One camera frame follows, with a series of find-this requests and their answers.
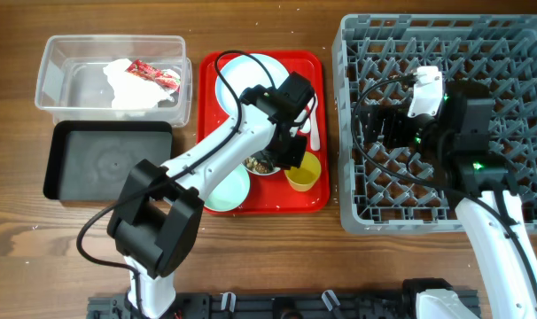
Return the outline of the yellow plastic cup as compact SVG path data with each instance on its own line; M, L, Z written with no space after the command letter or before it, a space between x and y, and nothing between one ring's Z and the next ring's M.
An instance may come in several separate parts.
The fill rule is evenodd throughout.
M309 191L322 173L320 160L312 153L305 152L299 167L291 167L284 175L295 191Z

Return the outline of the food scraps and rice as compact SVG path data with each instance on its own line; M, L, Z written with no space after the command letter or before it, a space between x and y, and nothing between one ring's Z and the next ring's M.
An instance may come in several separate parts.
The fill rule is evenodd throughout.
M244 165L247 170L257 175L268 175L276 171L273 164L262 157L248 157L245 159Z

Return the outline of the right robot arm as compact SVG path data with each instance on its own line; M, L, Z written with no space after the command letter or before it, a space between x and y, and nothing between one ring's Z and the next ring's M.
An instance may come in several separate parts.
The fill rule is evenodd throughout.
M409 146L434 167L432 181L393 177L442 191L471 242L495 318L537 318L537 259L527 235L513 166L489 148L494 108L479 82L415 86L409 105L368 105L362 93L351 132L364 143Z

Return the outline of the white napkin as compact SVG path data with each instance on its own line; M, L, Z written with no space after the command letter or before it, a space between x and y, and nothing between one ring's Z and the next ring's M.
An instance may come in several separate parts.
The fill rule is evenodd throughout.
M155 108L164 101L175 102L173 94L177 91L164 89L155 82L129 74L126 69L134 61L121 58L103 68L107 82L113 89L112 109L144 110Z

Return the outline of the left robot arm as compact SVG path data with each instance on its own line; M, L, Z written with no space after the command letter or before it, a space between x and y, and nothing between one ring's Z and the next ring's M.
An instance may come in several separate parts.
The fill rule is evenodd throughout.
M223 179L257 152L281 169L300 166L307 139L291 130L314 95L297 73L278 88L247 88L237 114L192 149L159 166L144 159L129 172L107 233L127 262L128 301L138 317L159 318L173 305L174 272L194 246L204 204Z

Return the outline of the blue bowl with food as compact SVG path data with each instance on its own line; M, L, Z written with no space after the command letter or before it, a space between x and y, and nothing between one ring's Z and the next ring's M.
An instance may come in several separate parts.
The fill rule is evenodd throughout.
M274 161L263 152L256 152L243 161L245 169L254 175L273 175L281 170Z

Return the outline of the red snack wrapper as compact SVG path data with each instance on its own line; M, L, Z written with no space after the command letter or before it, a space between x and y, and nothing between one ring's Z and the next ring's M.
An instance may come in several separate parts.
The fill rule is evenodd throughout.
M161 70L138 59L132 62L126 71L146 81L155 82L164 89L173 91L180 89L181 76L174 70Z

